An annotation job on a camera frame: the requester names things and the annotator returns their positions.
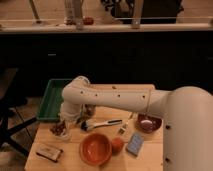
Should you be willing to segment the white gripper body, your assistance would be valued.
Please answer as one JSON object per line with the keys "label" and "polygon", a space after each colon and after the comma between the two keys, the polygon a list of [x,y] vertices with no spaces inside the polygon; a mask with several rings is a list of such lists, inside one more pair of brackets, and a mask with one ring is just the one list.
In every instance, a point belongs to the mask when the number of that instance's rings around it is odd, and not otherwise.
{"label": "white gripper body", "polygon": [[63,121],[69,124],[76,124],[81,116],[81,106],[63,102],[60,107],[59,115]]}

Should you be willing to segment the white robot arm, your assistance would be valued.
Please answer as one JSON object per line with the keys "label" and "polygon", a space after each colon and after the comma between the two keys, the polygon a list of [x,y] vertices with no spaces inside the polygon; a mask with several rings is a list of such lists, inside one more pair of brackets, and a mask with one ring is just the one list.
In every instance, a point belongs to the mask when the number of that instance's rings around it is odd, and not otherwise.
{"label": "white robot arm", "polygon": [[62,98],[62,109],[71,115],[90,104],[160,118],[163,171],[213,171],[213,95],[204,89],[100,89],[78,76],[63,88]]}

